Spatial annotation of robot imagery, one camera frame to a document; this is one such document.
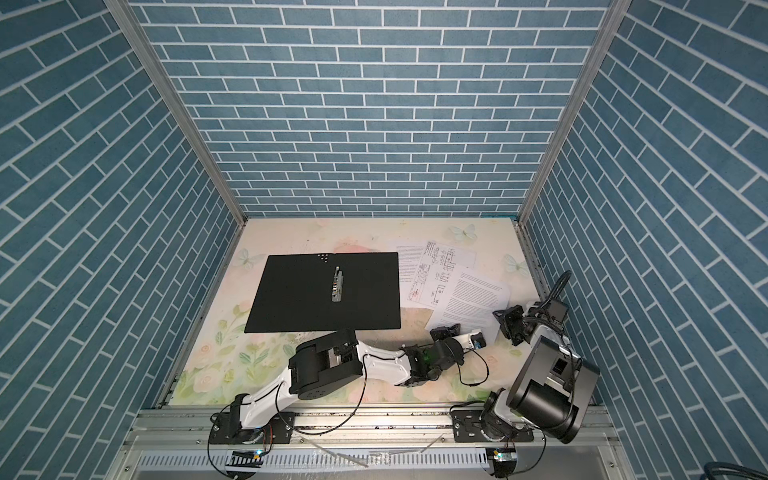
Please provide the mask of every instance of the tabletop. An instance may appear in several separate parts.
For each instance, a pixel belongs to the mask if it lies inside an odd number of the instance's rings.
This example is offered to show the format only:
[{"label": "tabletop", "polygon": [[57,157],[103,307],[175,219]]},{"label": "tabletop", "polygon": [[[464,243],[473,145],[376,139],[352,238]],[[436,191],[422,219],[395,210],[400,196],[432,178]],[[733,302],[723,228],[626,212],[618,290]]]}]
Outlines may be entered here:
[{"label": "tabletop", "polygon": [[[172,406],[224,405],[238,393],[256,392],[287,366],[296,346],[325,332],[243,333],[266,257],[291,253],[361,253],[394,251],[393,246],[433,240],[476,252],[475,272],[509,285],[509,305],[538,300],[515,228],[508,218],[334,218],[248,220],[194,347],[170,400]],[[401,296],[401,328],[358,330],[357,338],[383,349],[431,343],[424,326],[432,310]],[[290,315],[290,304],[286,305]],[[501,334],[478,351],[490,369],[477,387],[459,382],[453,366],[434,382],[403,388],[369,380],[364,403],[463,402],[484,399],[509,387],[530,353],[528,344],[512,346]],[[467,356],[462,379],[485,377],[485,365]],[[312,404],[356,404],[362,380]]]}]

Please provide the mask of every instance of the black mounting plate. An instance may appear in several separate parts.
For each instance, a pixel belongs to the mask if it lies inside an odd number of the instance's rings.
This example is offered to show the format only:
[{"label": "black mounting plate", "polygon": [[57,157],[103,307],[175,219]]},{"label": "black mounting plate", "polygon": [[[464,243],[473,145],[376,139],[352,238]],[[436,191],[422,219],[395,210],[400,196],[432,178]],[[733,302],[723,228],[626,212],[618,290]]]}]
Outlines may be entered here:
[{"label": "black mounting plate", "polygon": [[[285,419],[286,422],[290,424],[290,426],[293,426],[295,418],[296,414],[291,412],[281,412],[280,416],[275,415],[272,417],[267,425],[272,427],[272,443],[274,445],[285,445],[290,443],[293,430],[286,428],[286,424],[283,419]],[[229,412],[222,412],[217,416],[216,422],[214,423],[214,428],[210,430],[208,443],[211,445],[249,445],[243,443],[249,440],[256,440],[258,444],[262,443],[261,433],[258,430],[244,430],[238,432],[236,435],[228,435],[229,432],[227,431],[227,426],[229,425],[229,421]],[[264,430],[269,432],[270,429],[265,426]]]},{"label": "black mounting plate", "polygon": [[[480,414],[482,410],[454,409],[451,412],[453,441],[456,443],[499,442],[490,439],[482,431]],[[530,429],[518,430],[517,435],[510,439],[515,443],[533,442],[533,431]]]}]

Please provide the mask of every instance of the floral table surface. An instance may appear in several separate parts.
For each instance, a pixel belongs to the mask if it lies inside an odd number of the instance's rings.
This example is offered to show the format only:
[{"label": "floral table surface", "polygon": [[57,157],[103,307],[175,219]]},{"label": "floral table surface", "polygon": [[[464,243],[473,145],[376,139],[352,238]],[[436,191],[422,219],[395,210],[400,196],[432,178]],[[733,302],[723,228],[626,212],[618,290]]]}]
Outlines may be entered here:
[{"label": "floral table surface", "polygon": [[[255,392],[277,377],[296,346],[325,332],[243,333],[267,255],[286,253],[356,253],[392,251],[398,243],[436,240],[477,253],[475,271],[510,287],[510,305],[537,300],[533,280],[509,219],[268,219],[249,220],[204,320],[170,404],[224,405],[238,393]],[[430,343],[424,325],[432,311],[401,302],[402,328],[358,330],[372,346],[397,349],[403,344]],[[415,388],[369,380],[363,402],[461,402],[483,399],[488,392],[509,386],[530,352],[527,344],[513,347],[501,334],[480,351],[491,375],[478,387],[459,382],[452,367],[439,380]],[[466,383],[485,377],[485,365],[468,356],[462,367]],[[313,404],[357,403],[362,380]]]}]

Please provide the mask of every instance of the metal corner post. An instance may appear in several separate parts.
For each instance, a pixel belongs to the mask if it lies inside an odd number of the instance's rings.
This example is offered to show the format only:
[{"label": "metal corner post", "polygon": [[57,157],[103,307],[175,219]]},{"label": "metal corner post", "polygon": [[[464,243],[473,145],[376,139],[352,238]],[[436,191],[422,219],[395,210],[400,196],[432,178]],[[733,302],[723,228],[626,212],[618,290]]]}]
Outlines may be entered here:
[{"label": "metal corner post", "polygon": [[592,81],[598,76],[598,70],[605,59],[608,47],[611,46],[611,42],[614,40],[616,31],[619,29],[619,25],[624,19],[624,14],[627,13],[630,3],[631,0],[613,0],[605,13],[598,36],[595,38],[594,45],[592,45],[587,59],[584,61],[584,67],[581,69],[578,80],[576,80],[576,85],[571,92],[571,96],[568,98],[565,109],[563,109],[563,115],[558,123],[558,127],[552,134],[547,150],[541,158],[541,163],[533,177],[531,187],[528,189],[528,195],[523,200],[520,213],[518,214],[518,222],[520,224],[525,224],[528,221],[528,217],[531,216],[536,200],[538,200],[538,196],[544,188],[547,177],[552,172],[560,150],[562,150],[563,144],[565,144],[565,138],[568,136],[568,132],[571,131],[576,115],[579,109],[581,109],[587,93],[589,93]]},{"label": "metal corner post", "polygon": [[157,52],[152,48],[149,37],[147,37],[144,29],[139,25],[138,19],[131,6],[128,4],[128,1],[104,0],[104,3],[120,27],[120,30],[123,32],[123,35],[125,35],[128,43],[131,44],[131,47],[134,49],[134,53],[144,66],[144,70],[147,71],[149,78],[160,93],[160,96],[163,98],[170,114],[176,119],[176,123],[178,123],[181,132],[190,142],[191,147],[197,154],[197,159],[210,176],[216,190],[218,190],[223,198],[224,203],[227,204],[227,207],[235,217],[238,225],[241,227],[244,226],[246,215],[240,207],[240,203],[237,201],[237,198],[235,198],[227,181],[221,174],[221,170],[219,170],[219,167],[216,165],[214,156],[208,150],[208,146],[205,144],[202,135],[200,135],[200,131],[197,129],[192,117],[190,117],[189,112],[187,112],[187,109],[184,107],[184,102],[176,91],[173,82],[168,77],[160,58],[157,56]]}]

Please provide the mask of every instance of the floral tablecloth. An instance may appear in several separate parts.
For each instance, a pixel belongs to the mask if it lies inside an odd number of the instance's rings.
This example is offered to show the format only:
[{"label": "floral tablecloth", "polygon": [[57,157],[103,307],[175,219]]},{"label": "floral tablecloth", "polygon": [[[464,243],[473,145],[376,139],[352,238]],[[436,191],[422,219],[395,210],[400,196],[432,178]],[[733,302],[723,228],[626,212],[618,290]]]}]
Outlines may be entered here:
[{"label": "floral tablecloth", "polygon": [[[403,242],[436,240],[474,250],[475,270],[510,286],[510,305],[537,300],[535,286],[509,219],[265,219],[249,220],[236,253],[174,389],[171,405],[224,405],[238,393],[255,392],[283,371],[295,348],[325,332],[243,333],[259,286],[266,256],[286,253],[355,253],[391,251]],[[403,344],[430,343],[424,325],[432,311],[403,303],[402,328],[359,330],[358,339],[372,346],[397,349]],[[459,382],[452,367],[439,380],[407,389],[369,380],[363,398],[381,402],[460,402],[483,399],[509,386],[530,352],[527,344],[513,347],[501,334],[479,351],[488,362],[487,382],[470,388]],[[485,377],[485,365],[474,355],[462,367],[465,383]],[[362,380],[314,400],[314,404],[357,403]]]}]

